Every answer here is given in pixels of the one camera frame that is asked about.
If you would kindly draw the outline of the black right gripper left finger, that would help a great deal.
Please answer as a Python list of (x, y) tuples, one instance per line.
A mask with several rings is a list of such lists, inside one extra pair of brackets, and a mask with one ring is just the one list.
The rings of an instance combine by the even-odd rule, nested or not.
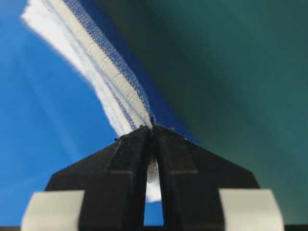
[(136, 231), (143, 225), (147, 127), (54, 173), (23, 216), (23, 231)]

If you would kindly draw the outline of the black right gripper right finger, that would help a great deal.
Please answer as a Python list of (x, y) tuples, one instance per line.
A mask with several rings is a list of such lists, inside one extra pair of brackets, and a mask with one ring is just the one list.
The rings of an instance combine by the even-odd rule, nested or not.
[(282, 231), (274, 194), (253, 173), (153, 128), (166, 224), (175, 231)]

